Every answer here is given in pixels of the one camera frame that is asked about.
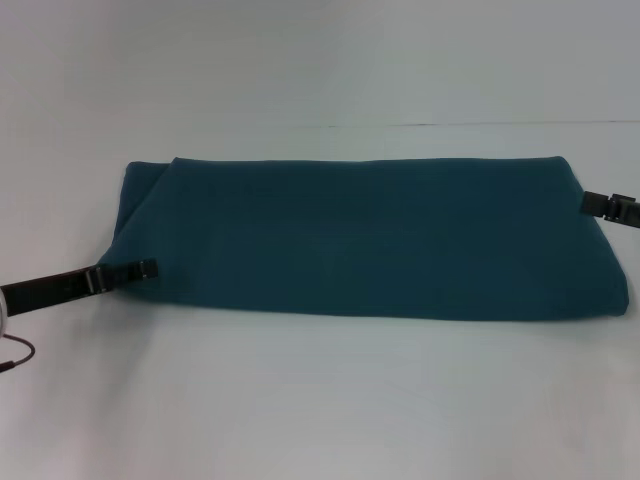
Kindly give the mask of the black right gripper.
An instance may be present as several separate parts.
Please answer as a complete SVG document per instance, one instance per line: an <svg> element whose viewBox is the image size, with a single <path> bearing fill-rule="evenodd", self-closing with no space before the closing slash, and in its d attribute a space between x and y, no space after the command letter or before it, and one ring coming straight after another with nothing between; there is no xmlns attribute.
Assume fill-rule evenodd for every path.
<svg viewBox="0 0 640 480"><path fill-rule="evenodd" d="M590 216L603 216L606 221L625 226L640 226L640 203L633 197L607 195L585 191L580 212Z"/></svg>

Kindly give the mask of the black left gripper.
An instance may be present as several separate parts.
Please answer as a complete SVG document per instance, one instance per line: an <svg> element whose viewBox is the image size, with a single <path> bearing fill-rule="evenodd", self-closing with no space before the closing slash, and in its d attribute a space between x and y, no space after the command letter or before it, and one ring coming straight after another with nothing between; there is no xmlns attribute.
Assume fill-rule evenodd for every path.
<svg viewBox="0 0 640 480"><path fill-rule="evenodd" d="M13 283L1 287L8 316L102 294L130 283L154 279L159 274L155 259L126 264L98 264L63 274Z"/></svg>

